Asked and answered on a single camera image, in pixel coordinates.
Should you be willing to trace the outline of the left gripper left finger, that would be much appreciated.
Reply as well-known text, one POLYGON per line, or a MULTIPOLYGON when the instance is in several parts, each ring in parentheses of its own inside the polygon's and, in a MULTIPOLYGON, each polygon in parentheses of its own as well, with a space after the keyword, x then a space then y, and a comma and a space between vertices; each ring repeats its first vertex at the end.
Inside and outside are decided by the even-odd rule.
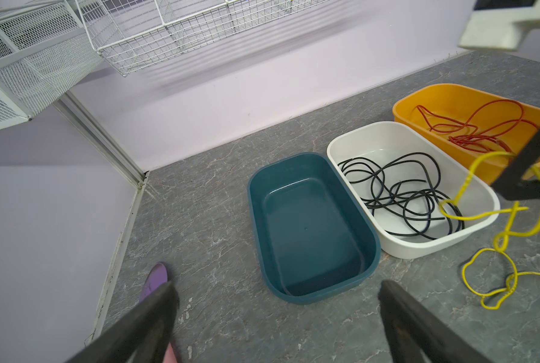
POLYGON ((170 344, 178 306, 179 295, 174 284, 167 282, 68 361, 162 362, 170 344))

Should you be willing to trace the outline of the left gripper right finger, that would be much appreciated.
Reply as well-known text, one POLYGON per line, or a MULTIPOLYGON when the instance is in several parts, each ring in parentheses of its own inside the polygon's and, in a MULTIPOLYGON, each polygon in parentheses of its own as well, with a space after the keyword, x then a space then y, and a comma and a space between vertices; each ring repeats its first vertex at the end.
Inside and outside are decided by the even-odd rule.
POLYGON ((394 362, 488 362, 397 282, 384 280, 380 314, 394 362))

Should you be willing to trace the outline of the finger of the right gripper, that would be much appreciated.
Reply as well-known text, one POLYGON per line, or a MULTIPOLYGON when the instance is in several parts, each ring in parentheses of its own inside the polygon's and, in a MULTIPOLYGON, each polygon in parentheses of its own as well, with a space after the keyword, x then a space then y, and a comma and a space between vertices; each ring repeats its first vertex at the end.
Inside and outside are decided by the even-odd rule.
POLYGON ((540 130, 492 183, 492 188, 509 201, 540 200, 540 181, 522 179, 524 173, 535 166, 539 157, 540 130))

